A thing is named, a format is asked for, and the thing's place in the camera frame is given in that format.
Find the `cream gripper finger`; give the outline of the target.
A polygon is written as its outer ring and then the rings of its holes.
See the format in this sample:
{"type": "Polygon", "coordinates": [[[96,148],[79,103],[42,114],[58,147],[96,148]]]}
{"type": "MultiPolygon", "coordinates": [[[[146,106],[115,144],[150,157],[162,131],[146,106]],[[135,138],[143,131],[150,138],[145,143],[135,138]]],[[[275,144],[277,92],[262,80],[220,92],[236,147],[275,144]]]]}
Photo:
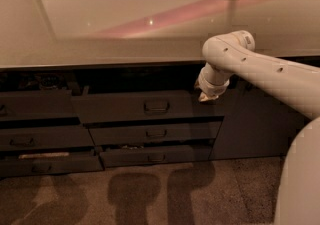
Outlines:
{"type": "Polygon", "coordinates": [[[208,101],[214,101],[218,99],[218,96],[217,95],[213,95],[213,96],[208,96],[207,94],[205,94],[204,92],[201,92],[200,95],[199,95],[199,98],[198,100],[200,102],[208,102],[208,101]]]}

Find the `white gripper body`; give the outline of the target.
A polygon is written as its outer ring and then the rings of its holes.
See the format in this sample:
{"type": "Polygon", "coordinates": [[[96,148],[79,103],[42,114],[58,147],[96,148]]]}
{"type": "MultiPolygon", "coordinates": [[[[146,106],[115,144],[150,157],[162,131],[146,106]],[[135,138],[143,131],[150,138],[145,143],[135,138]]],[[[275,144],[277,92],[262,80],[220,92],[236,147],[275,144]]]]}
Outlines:
{"type": "Polygon", "coordinates": [[[196,80],[196,88],[208,96],[217,95],[218,98],[229,86],[231,74],[206,63],[196,80]]]}

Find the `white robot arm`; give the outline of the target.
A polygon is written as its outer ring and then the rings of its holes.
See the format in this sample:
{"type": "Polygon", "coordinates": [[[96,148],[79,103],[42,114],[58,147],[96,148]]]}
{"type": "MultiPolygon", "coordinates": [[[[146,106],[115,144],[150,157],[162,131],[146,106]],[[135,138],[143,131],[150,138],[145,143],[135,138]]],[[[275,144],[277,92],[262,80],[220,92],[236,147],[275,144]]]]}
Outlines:
{"type": "Polygon", "coordinates": [[[285,158],[274,225],[320,225],[320,69],[256,53],[244,30],[208,39],[202,55],[201,102],[219,98],[236,74],[311,120],[285,158]]]}

